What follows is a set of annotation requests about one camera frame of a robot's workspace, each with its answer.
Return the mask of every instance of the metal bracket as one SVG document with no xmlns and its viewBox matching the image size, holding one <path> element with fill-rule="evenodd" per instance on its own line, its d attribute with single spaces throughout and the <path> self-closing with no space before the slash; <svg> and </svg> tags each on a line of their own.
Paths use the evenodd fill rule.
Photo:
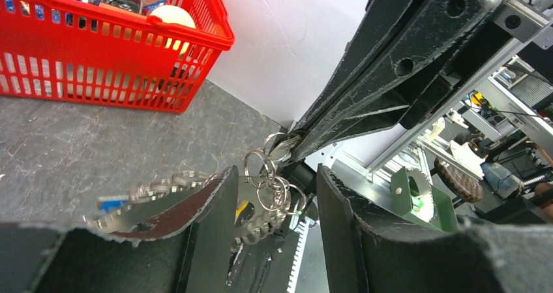
<svg viewBox="0 0 553 293">
<path fill-rule="evenodd" d="M 519 0 L 508 0 L 494 22 L 520 42 L 527 42 L 547 26 L 549 19 Z"/>
<path fill-rule="evenodd" d="M 539 33 L 534 39 L 534 43 L 543 50 L 549 49 L 553 45 L 553 27 L 549 27 Z"/>
</svg>

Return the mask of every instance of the screw hole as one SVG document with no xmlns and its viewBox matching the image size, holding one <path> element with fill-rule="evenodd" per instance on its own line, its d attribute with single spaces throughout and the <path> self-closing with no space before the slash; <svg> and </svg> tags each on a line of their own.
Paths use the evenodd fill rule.
<svg viewBox="0 0 553 293">
<path fill-rule="evenodd" d="M 508 16 L 507 19 L 505 19 L 505 26 L 511 30 L 516 29 L 520 26 L 520 17 L 516 14 Z"/>
<path fill-rule="evenodd" d="M 450 18 L 457 18 L 465 11 L 465 8 L 465 0 L 449 0 L 445 11 Z"/>
<path fill-rule="evenodd" d="M 409 73 L 413 72 L 413 68 L 415 67 L 415 63 L 409 59 L 405 58 L 402 59 L 397 65 L 396 65 L 396 75 L 397 76 L 406 76 Z"/>
</svg>

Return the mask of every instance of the white wall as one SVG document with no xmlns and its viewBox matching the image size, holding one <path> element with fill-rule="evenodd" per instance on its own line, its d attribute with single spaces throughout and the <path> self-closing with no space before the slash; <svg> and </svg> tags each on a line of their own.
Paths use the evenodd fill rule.
<svg viewBox="0 0 553 293">
<path fill-rule="evenodd" d="M 395 125 L 392 129 L 347 140 L 344 151 L 355 157 L 365 166 L 402 136 L 406 129 Z"/>
<path fill-rule="evenodd" d="M 282 125 L 325 87 L 368 0 L 223 0 L 236 42 L 208 79 Z"/>
</svg>

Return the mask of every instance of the red plastic basket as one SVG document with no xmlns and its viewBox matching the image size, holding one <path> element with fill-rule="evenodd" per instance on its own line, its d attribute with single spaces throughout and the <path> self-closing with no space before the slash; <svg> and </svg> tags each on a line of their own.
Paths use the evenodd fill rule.
<svg viewBox="0 0 553 293">
<path fill-rule="evenodd" d="M 234 43 L 221 0 L 168 0 L 196 29 L 75 0 L 7 1 L 0 95 L 184 112 Z"/>
</svg>

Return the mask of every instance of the gray countertop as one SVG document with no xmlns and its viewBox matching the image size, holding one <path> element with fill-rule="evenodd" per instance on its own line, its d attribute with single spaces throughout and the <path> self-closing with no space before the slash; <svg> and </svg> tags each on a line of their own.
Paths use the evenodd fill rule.
<svg viewBox="0 0 553 293">
<path fill-rule="evenodd" d="M 241 167 L 280 128 L 208 81 L 183 114 L 8 97 L 0 109 L 0 221 L 79 221 L 133 183 Z"/>
</svg>

